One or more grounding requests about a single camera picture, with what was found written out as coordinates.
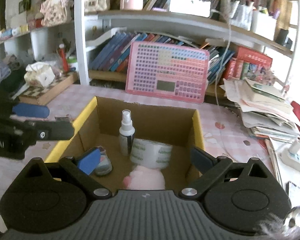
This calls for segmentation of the small doll shoe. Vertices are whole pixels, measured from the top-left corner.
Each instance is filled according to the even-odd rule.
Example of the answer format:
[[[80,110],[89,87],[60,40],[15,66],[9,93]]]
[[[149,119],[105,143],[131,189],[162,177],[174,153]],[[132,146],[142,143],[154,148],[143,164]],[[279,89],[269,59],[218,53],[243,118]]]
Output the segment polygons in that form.
[[[99,177],[106,176],[113,170],[113,166],[111,164],[109,157],[107,156],[104,147],[98,146],[97,148],[100,150],[101,156],[100,156],[100,162],[97,165],[97,167],[94,169],[94,172]]]

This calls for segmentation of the pink plush toy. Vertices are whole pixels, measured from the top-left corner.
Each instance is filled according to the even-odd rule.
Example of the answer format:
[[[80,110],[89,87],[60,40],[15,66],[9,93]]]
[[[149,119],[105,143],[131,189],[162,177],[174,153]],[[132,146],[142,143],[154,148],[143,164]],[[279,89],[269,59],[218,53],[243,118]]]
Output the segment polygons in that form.
[[[127,190],[164,190],[165,178],[160,170],[136,165],[123,179]]]

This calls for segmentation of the stack of papers and books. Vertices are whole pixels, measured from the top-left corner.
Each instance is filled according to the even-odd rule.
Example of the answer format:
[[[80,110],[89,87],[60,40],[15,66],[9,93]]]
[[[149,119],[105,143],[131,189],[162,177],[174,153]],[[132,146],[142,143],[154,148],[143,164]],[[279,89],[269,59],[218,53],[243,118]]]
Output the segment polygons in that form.
[[[292,105],[273,86],[243,79],[224,79],[225,96],[239,110],[251,137],[293,142],[300,139],[300,121]]]

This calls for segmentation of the red book box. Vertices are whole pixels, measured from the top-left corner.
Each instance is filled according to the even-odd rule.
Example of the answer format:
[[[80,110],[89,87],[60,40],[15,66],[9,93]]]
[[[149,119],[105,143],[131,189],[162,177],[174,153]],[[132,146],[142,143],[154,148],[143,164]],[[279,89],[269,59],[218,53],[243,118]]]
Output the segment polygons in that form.
[[[256,82],[263,82],[267,76],[271,76],[270,71],[273,59],[259,51],[244,47],[232,47],[234,54],[226,64],[222,72],[223,79],[245,78]]]

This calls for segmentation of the white bookshelf frame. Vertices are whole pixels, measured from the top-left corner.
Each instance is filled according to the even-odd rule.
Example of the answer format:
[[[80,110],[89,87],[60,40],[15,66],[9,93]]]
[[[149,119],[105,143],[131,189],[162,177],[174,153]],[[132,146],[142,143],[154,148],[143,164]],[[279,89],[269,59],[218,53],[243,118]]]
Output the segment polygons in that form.
[[[203,43],[208,37],[218,38],[253,49],[268,47],[288,57],[291,64],[296,59],[296,51],[290,51],[251,31],[210,18],[174,12],[109,10],[86,15],[84,0],[74,0],[74,26],[79,80],[86,86],[92,77],[89,74],[87,52],[99,45],[96,41],[99,35],[117,27],[163,33],[197,43]]]

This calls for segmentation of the white power strip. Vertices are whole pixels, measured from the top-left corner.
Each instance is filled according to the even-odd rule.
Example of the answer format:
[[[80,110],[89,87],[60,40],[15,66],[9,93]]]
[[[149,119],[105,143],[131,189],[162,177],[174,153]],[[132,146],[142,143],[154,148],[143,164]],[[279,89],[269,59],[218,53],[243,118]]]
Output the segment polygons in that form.
[[[285,144],[279,153],[282,162],[300,172],[300,139]]]

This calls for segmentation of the dark blue spray bottle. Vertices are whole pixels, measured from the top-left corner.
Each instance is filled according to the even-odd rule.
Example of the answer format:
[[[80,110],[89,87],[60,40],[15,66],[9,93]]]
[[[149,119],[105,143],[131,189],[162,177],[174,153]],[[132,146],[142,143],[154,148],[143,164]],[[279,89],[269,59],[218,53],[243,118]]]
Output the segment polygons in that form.
[[[128,156],[132,150],[135,128],[133,126],[131,111],[122,111],[121,127],[119,128],[119,143],[122,155]]]

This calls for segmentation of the clear tape roll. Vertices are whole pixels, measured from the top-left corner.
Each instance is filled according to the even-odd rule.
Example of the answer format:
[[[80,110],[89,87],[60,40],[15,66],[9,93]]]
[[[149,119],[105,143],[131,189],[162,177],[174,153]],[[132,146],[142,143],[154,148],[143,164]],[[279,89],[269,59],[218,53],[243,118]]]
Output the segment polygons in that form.
[[[161,142],[134,139],[130,161],[135,165],[162,170],[169,166],[172,145]]]

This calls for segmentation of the floral tissue pack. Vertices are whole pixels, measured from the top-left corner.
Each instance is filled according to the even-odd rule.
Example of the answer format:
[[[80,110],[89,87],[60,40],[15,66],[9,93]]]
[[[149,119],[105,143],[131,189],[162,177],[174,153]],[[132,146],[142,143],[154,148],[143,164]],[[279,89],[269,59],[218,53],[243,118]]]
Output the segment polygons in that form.
[[[28,64],[24,80],[29,86],[48,87],[55,79],[51,66],[44,62]]]

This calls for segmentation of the yellow cardboard box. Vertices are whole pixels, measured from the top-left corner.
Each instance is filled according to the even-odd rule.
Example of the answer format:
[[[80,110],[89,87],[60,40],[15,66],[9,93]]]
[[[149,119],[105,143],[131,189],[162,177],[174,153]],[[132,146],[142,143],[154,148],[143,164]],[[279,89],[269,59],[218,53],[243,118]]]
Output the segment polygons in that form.
[[[180,191],[200,177],[191,148],[203,148],[200,114],[194,108],[151,106],[94,97],[74,120],[74,136],[46,157],[73,156],[85,172],[119,189]]]

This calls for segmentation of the red bottle white cap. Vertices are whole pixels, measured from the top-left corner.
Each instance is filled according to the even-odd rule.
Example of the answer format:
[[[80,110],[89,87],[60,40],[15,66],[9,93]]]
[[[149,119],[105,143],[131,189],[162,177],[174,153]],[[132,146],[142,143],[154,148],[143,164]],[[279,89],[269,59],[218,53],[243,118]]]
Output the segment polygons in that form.
[[[63,70],[64,70],[64,72],[67,73],[69,71],[69,65],[68,65],[68,62],[67,62],[67,59],[66,59],[65,45],[63,43],[61,43],[59,45],[58,52],[59,52],[59,55],[60,55],[61,60],[62,60]]]

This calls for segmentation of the wooden chess board box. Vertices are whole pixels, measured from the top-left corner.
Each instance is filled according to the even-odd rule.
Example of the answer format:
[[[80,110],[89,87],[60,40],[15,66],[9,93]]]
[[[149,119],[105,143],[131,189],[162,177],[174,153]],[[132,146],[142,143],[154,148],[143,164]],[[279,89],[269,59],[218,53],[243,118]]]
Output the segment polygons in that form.
[[[61,77],[56,77],[48,87],[29,87],[19,95],[19,100],[23,103],[45,106],[75,83],[77,79],[76,72],[64,74]]]

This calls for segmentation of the pink keyboard learning board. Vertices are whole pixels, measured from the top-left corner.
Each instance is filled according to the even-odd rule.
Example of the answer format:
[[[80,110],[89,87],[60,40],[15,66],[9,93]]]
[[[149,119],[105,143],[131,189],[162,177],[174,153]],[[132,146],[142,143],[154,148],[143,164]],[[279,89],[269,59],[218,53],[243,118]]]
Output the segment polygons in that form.
[[[203,103],[210,53],[158,42],[133,42],[125,91],[190,103]]]

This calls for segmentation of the row of blue books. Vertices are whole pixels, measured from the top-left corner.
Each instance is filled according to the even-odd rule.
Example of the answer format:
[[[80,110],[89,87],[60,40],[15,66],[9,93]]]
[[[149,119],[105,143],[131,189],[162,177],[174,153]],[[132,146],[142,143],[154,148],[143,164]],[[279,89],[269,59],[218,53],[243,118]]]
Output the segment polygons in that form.
[[[117,31],[98,46],[95,57],[89,60],[88,69],[109,72],[124,71],[127,68],[131,44],[135,41],[184,45],[181,40],[161,34]]]

